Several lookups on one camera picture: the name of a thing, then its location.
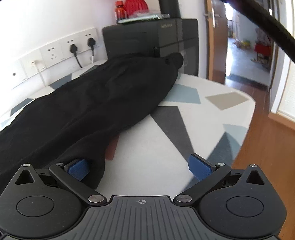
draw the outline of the wooden baseboard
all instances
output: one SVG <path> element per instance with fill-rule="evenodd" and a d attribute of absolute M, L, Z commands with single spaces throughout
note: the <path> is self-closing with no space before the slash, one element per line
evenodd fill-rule
<path fill-rule="evenodd" d="M 280 114 L 274 114 L 274 113 L 269 113 L 268 117 L 295 131 L 295 122 L 294 121 L 287 119 L 286 117 L 284 117 Z"/>

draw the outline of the black plug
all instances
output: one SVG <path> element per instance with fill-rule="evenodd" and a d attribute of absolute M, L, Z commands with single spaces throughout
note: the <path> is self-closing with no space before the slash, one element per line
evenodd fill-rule
<path fill-rule="evenodd" d="M 95 44 L 96 44 L 96 41 L 93 38 L 88 39 L 88 46 L 91 47 L 92 56 L 94 56 L 94 45 Z"/>
<path fill-rule="evenodd" d="M 74 54 L 74 57 L 76 58 L 77 63 L 79 64 L 80 68 L 82 68 L 79 59 L 77 58 L 76 52 L 77 52 L 77 46 L 75 44 L 72 44 L 70 46 L 70 52 Z"/>

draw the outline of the beige geometric shape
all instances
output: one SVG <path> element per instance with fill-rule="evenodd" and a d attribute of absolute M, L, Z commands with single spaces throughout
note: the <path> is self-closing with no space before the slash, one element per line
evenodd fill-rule
<path fill-rule="evenodd" d="M 237 92 L 210 96 L 206 97 L 206 99 L 220 110 L 225 110 L 227 108 L 237 106 L 249 100 L 248 98 L 242 96 Z"/>

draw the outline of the wooden floor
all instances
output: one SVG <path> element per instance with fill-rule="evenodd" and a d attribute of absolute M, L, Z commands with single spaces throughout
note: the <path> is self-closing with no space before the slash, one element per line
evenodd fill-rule
<path fill-rule="evenodd" d="M 256 109 L 241 151 L 233 168 L 258 164 L 283 200 L 287 218 L 279 237 L 295 240 L 295 131 L 268 118 L 269 94 L 226 79 L 225 84 L 249 94 Z"/>

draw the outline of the ribbed gray plate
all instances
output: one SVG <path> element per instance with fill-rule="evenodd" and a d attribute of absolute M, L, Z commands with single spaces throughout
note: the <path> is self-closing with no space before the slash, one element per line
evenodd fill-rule
<path fill-rule="evenodd" d="M 13 240 L 7 236 L 4 240 Z M 174 205 L 168 197 L 116 196 L 103 207 L 91 207 L 82 221 L 53 240 L 227 240 L 207 229 L 195 211 Z"/>

